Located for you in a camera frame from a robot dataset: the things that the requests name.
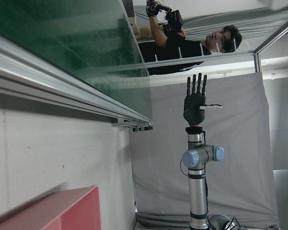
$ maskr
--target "pink box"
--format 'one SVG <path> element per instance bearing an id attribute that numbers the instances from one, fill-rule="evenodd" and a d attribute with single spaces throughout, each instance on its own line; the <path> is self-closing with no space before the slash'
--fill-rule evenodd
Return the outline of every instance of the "pink box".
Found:
<path id="1" fill-rule="evenodd" d="M 53 193 L 2 222 L 0 230 L 101 230 L 98 187 Z"/>

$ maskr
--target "gray curtain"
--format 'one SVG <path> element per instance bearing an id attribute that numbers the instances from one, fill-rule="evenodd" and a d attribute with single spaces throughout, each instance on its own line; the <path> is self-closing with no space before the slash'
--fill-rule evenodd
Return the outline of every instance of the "gray curtain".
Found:
<path id="1" fill-rule="evenodd" d="M 267 38 L 288 21 L 288 6 L 279 11 L 259 8 L 249 11 L 227 12 L 207 16 L 194 17 L 184 20 L 183 28 L 189 40 L 204 40 L 212 31 L 219 30 L 225 25 L 237 26 L 243 41 Z"/>
<path id="2" fill-rule="evenodd" d="M 183 119 L 186 83 L 153 87 L 152 131 L 130 132 L 132 176 L 139 212 L 190 215 L 188 178 L 180 171 L 187 150 Z M 209 215 L 236 216 L 245 227 L 278 224 L 269 136 L 268 104 L 261 73 L 207 81 L 209 109 L 202 123 L 207 144 L 225 159 L 206 166 Z"/>

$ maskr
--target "man's arm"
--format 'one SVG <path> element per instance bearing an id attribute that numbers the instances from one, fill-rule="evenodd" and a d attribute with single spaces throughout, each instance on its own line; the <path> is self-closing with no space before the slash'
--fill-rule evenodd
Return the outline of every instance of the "man's arm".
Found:
<path id="1" fill-rule="evenodd" d="M 168 37 L 166 37 L 163 31 L 161 30 L 157 18 L 154 16 L 149 17 L 149 24 L 156 45 L 161 48 L 165 48 L 167 45 Z"/>

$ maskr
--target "robotic arm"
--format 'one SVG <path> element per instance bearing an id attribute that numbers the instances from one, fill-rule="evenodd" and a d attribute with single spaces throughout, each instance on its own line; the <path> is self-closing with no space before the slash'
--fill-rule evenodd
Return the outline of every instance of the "robotic arm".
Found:
<path id="1" fill-rule="evenodd" d="M 223 215 L 208 216 L 207 183 L 205 165 L 209 161 L 221 161 L 224 158 L 224 149 L 215 145 L 202 143 L 203 127 L 199 126 L 205 119 L 205 109 L 208 107 L 222 107 L 218 104 L 206 105 L 206 82 L 204 75 L 201 92 L 201 77 L 198 76 L 195 92 L 196 75 L 193 75 L 192 93 L 190 94 L 191 78 L 187 80 L 187 96 L 184 100 L 183 117 L 189 123 L 188 150 L 183 154 L 183 164 L 188 168 L 189 191 L 191 202 L 190 230 L 246 230 L 238 226 L 233 220 Z"/>

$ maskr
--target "robotic hand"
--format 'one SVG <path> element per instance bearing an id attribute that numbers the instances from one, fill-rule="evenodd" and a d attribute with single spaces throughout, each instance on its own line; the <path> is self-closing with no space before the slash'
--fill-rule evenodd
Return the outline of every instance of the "robotic hand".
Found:
<path id="1" fill-rule="evenodd" d="M 183 117 L 190 126 L 196 126 L 202 123 L 205 119 L 205 110 L 201 106 L 205 106 L 206 102 L 206 82 L 207 75 L 204 75 L 203 88 L 201 92 L 202 73 L 198 74 L 197 91 L 195 93 L 196 74 L 193 75 L 192 93 L 190 95 L 191 78 L 187 81 L 187 96 L 184 99 Z"/>

